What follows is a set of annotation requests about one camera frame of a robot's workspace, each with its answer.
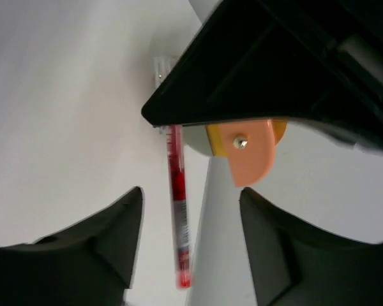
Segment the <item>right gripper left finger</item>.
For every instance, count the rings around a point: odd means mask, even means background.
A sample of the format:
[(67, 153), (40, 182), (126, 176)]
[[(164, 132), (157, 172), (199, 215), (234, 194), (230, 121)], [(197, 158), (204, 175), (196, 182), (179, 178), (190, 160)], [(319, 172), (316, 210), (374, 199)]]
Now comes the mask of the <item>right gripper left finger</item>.
[(125, 305), (143, 190), (33, 244), (0, 247), (0, 305)]

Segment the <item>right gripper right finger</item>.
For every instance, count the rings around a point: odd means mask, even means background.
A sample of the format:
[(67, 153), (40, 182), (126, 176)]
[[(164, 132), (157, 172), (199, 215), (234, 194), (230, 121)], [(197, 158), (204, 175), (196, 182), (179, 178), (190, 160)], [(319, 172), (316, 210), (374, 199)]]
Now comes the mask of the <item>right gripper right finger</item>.
[(383, 242), (322, 230), (249, 187), (239, 205), (257, 305), (383, 305)]

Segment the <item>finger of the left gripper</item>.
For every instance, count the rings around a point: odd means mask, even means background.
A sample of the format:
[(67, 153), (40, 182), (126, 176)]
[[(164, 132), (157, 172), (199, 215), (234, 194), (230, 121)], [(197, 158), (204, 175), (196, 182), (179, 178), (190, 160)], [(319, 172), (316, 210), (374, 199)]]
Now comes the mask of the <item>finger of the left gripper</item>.
[(142, 116), (285, 119), (383, 151), (383, 1), (222, 1)]

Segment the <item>red pen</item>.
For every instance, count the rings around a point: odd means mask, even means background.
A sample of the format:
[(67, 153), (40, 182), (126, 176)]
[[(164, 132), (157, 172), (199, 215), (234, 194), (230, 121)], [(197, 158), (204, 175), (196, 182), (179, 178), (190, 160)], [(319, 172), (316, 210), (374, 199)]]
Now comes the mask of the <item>red pen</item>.
[(167, 128), (167, 157), (176, 261), (176, 285), (179, 289), (188, 289), (192, 284), (192, 272), (181, 126), (169, 126)]

